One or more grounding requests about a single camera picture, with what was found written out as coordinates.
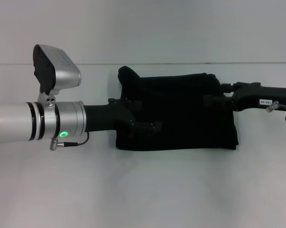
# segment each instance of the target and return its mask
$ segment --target label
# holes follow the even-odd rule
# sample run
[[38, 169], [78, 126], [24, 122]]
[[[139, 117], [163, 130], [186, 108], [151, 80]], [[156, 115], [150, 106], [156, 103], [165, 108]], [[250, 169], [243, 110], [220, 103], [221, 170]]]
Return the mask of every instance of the label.
[[265, 100], [265, 99], [260, 99], [260, 105], [271, 105], [272, 100]]

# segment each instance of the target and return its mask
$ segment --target black cloth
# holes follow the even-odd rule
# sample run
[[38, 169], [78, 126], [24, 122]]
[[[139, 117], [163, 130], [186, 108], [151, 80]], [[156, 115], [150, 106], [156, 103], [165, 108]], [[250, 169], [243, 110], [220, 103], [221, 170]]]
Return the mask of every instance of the black cloth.
[[231, 106], [204, 107], [203, 97], [223, 97], [215, 75], [193, 74], [140, 78], [129, 67], [119, 69], [121, 98], [141, 101], [143, 109], [134, 113], [139, 122], [162, 122], [153, 137], [117, 131], [116, 147], [122, 150], [155, 151], [193, 148], [225, 148], [238, 145]]

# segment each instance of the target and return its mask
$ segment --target white cylinder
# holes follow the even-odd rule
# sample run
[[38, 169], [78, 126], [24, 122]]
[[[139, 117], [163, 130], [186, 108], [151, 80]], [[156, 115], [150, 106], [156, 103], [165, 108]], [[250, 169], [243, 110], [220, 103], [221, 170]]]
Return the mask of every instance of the white cylinder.
[[28, 104], [0, 104], [0, 143], [28, 141], [31, 134], [32, 115]]

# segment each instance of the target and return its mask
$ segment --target white backdrop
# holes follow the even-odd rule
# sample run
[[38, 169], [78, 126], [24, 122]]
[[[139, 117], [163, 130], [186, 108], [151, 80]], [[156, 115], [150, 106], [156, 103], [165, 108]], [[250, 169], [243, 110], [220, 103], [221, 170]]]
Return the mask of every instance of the white backdrop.
[[[286, 87], [286, 64], [144, 65], [286, 62], [286, 0], [0, 1], [0, 102], [37, 99], [36, 43], [79, 64], [81, 86], [60, 101], [119, 97], [119, 63]], [[120, 151], [114, 132], [55, 152], [49, 141], [2, 144], [0, 228], [286, 228], [284, 114], [235, 113], [236, 151]]]

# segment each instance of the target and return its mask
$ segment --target green light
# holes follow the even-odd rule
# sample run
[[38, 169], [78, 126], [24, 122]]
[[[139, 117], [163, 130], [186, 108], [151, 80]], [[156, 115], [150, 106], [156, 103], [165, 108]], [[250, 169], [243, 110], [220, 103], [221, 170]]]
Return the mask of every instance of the green light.
[[59, 137], [66, 137], [69, 133], [68, 132], [62, 132], [59, 134]]

